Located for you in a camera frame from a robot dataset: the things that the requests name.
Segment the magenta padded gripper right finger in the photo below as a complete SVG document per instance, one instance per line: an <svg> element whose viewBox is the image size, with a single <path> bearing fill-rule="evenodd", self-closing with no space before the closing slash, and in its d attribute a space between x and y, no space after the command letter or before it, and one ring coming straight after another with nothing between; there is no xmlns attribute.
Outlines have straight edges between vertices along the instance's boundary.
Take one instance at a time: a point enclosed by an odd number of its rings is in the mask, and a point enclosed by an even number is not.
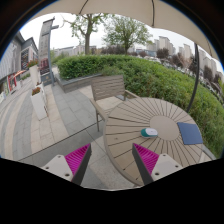
<svg viewBox="0 0 224 224"><path fill-rule="evenodd" d="M182 169L182 166L168 154L158 155L136 143L132 145L132 154L145 185Z"/></svg>

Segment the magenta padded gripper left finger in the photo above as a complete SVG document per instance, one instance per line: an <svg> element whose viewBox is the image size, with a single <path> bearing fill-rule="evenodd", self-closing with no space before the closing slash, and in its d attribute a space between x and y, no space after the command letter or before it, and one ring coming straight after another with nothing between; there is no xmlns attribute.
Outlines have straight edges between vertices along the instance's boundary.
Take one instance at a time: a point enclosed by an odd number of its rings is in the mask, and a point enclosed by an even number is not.
<svg viewBox="0 0 224 224"><path fill-rule="evenodd" d="M66 156L56 155L42 169L76 185L81 185L91 152L91 144L86 144Z"/></svg>

